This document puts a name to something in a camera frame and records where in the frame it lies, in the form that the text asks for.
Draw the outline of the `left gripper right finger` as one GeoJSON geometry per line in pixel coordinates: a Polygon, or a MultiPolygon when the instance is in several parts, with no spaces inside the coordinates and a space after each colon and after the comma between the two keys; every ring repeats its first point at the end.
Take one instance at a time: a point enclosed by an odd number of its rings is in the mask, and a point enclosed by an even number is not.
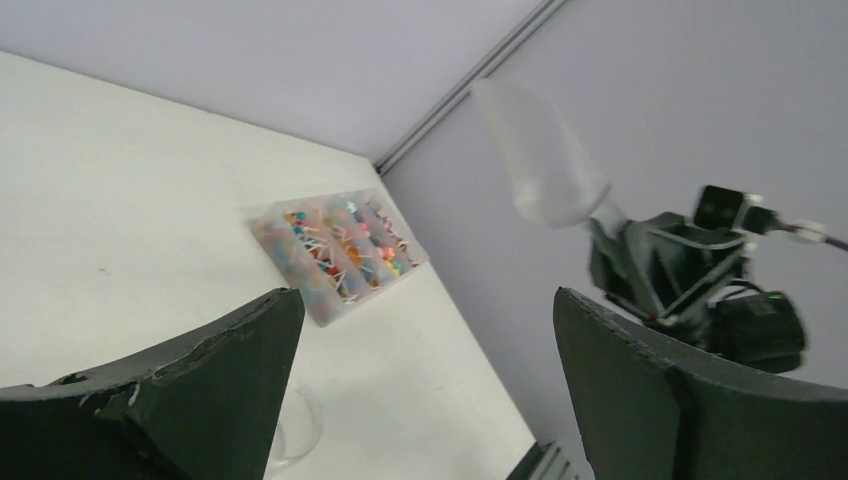
{"type": "Polygon", "coordinates": [[[703,352],[560,288],[553,327],[599,479],[843,479],[847,393],[703,352]]]}

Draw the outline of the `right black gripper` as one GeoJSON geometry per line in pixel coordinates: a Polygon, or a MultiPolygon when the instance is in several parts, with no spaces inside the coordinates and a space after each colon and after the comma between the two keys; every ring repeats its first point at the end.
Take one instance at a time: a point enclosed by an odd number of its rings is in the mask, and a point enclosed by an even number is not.
{"type": "Polygon", "coordinates": [[[744,233],[701,228],[671,212],[612,228],[592,217],[588,230],[590,277],[607,300],[679,341],[710,343],[708,303],[744,273],[744,233]]]}

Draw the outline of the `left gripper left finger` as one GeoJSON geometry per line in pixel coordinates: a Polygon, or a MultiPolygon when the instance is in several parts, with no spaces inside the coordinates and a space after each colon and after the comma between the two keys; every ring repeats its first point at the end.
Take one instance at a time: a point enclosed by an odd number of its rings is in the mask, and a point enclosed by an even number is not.
{"type": "Polygon", "coordinates": [[[271,290],[44,386],[1,391],[5,479],[260,479],[305,319],[271,290]]]}

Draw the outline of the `clear plastic scoop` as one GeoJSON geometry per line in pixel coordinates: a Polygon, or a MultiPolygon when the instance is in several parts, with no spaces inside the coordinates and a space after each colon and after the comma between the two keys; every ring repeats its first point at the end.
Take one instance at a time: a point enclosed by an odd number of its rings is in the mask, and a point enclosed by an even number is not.
{"type": "Polygon", "coordinates": [[[472,99],[495,139],[513,203],[527,220],[552,229],[596,221],[608,236],[627,222],[612,185],[551,102],[493,79],[475,81],[472,99]]]}

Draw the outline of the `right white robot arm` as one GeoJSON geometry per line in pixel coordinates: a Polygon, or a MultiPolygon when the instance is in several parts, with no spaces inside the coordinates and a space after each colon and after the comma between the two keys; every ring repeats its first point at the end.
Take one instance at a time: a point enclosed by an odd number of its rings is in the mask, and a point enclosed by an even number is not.
{"type": "Polygon", "coordinates": [[[587,222],[589,272],[607,300],[643,326],[768,373],[798,368],[806,334],[792,300],[749,276],[746,237],[665,212],[587,222]]]}

